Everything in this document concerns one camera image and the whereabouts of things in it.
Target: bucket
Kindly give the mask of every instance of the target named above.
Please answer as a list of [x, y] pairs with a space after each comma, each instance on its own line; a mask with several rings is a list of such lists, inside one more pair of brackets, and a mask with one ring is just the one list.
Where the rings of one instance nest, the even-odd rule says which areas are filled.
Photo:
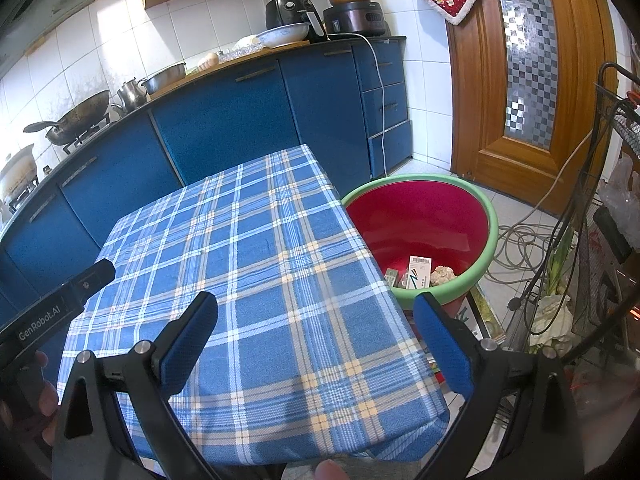
[[427, 290], [455, 316], [465, 295], [489, 267], [498, 241], [498, 218], [476, 186], [442, 174], [404, 174], [380, 178], [350, 192], [342, 204], [380, 270], [402, 276], [410, 256], [431, 258], [456, 277], [422, 289], [393, 286], [403, 310]]

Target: green bucket rim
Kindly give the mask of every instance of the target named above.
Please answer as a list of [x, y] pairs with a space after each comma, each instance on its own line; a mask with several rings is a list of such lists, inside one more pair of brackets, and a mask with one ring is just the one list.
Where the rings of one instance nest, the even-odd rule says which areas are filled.
[[491, 260], [494, 258], [495, 248], [498, 245], [498, 215], [495, 213], [491, 201], [477, 186], [456, 176], [437, 173], [401, 174], [373, 180], [346, 195], [342, 199], [342, 205], [346, 208], [353, 200], [377, 187], [411, 180], [435, 180], [464, 189], [480, 201], [489, 220], [489, 234], [484, 250], [482, 250], [478, 259], [465, 272], [455, 277], [455, 279], [442, 285], [431, 286], [430, 288], [407, 289], [396, 286], [391, 287], [393, 294], [398, 300], [412, 301], [418, 294], [430, 292], [440, 303], [446, 304], [471, 290], [471, 287], [480, 281], [480, 278], [484, 276], [486, 270], [489, 268], [489, 264], [491, 264]]

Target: blue gripper pad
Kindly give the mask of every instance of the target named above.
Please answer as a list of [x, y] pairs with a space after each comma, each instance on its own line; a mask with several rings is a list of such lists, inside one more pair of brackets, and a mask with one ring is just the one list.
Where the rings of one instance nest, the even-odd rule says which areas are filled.
[[156, 344], [168, 346], [159, 348], [164, 350], [164, 356], [158, 363], [160, 389], [167, 397], [178, 394], [184, 388], [217, 321], [216, 298], [212, 294], [201, 292], [182, 316], [164, 327], [156, 338]]
[[[434, 359], [436, 359], [436, 363], [440, 371], [442, 371], [449, 388], [458, 394], [462, 394], [465, 399], [469, 399], [474, 390], [471, 362], [435, 309], [438, 309], [448, 318], [447, 313], [444, 312], [438, 301], [431, 294], [425, 293], [416, 296], [414, 301], [416, 328]], [[461, 321], [455, 319], [450, 321], [462, 324]], [[475, 341], [471, 331], [466, 326], [463, 325], [463, 327]]]

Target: stove burner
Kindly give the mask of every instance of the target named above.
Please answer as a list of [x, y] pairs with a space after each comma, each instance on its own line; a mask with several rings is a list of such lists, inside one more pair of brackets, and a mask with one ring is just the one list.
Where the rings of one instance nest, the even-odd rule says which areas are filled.
[[[107, 121], [107, 124], [109, 124], [109, 113], [108, 112], [105, 113], [105, 115], [102, 117], [102, 119], [105, 119]], [[67, 155], [71, 155], [71, 152], [69, 151], [69, 147], [73, 146], [74, 148], [77, 148], [80, 144], [82, 144], [85, 140], [87, 140], [93, 134], [97, 133], [99, 130], [100, 130], [100, 126], [98, 124], [94, 124], [94, 126], [91, 126], [87, 131], [85, 131], [84, 133], [78, 135], [76, 140], [74, 140], [73, 142], [68, 143], [68, 145], [66, 145], [64, 148], [62, 148], [62, 150]]]
[[15, 210], [18, 209], [22, 204], [22, 202], [26, 200], [26, 198], [29, 196], [29, 193], [34, 189], [36, 189], [36, 186], [38, 184], [39, 184], [38, 176], [36, 175], [36, 177], [33, 180], [27, 183], [27, 187], [24, 188], [24, 190], [20, 193], [20, 195], [18, 195], [16, 198], [11, 200], [11, 202], [7, 204], [9, 211], [11, 211], [12, 213], [15, 213]]

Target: table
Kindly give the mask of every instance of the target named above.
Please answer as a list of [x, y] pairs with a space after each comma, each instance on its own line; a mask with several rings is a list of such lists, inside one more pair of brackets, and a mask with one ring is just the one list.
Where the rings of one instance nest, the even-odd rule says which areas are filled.
[[[100, 258], [116, 279], [71, 324], [61, 396], [79, 351], [153, 340], [208, 290], [218, 324], [170, 404], [210, 463], [419, 460], [443, 436], [449, 411], [424, 353], [306, 145], [121, 218]], [[120, 403], [140, 455], [152, 456]]]

